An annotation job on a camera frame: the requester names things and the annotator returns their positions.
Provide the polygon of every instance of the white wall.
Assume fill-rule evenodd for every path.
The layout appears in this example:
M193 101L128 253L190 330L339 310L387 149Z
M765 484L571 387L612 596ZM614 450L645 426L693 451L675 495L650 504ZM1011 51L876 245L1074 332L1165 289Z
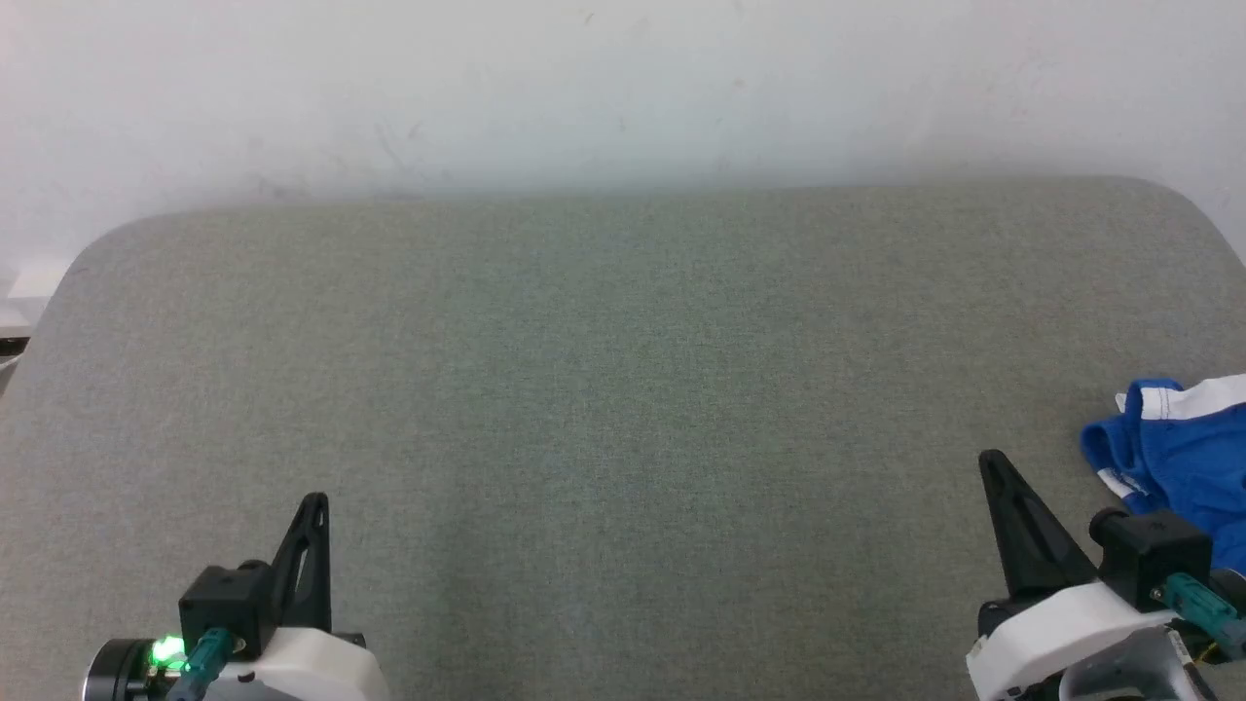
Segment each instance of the white wall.
M1241 0L0 0L0 264L343 195L1121 173L1246 254Z

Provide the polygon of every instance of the glowing green led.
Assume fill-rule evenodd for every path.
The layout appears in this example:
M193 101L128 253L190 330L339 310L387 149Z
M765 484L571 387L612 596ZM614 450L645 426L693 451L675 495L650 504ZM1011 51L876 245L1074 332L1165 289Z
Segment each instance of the glowing green led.
M152 662L156 665L167 665L173 657L184 655L186 644L176 635L166 635L152 644Z

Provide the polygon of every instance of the blue cloth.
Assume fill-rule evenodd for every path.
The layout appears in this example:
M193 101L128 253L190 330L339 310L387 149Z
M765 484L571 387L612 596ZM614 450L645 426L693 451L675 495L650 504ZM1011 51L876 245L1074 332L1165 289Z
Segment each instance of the blue cloth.
M1246 574L1246 376L1140 380L1120 416L1083 430L1082 452L1126 509L1172 509L1211 535L1214 568Z

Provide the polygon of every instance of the yellow wire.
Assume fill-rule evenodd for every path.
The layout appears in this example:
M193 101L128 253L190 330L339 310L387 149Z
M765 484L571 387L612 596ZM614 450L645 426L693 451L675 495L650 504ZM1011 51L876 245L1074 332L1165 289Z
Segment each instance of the yellow wire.
M1207 649L1202 651L1202 655L1199 655L1199 659L1195 660L1195 662L1199 662L1199 664L1206 662L1207 661L1207 655L1211 655L1212 652L1215 652L1219 646L1220 646L1220 644L1212 641L1211 645L1209 645Z

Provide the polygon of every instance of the gray tabletop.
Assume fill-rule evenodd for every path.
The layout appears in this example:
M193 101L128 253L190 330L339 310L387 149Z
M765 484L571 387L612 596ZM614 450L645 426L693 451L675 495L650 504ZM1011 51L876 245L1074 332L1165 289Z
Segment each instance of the gray tabletop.
M1244 308L1126 179L142 220L0 401L0 695L74 697L324 491L397 699L969 699L978 451L1096 558L1078 431L1246 370Z

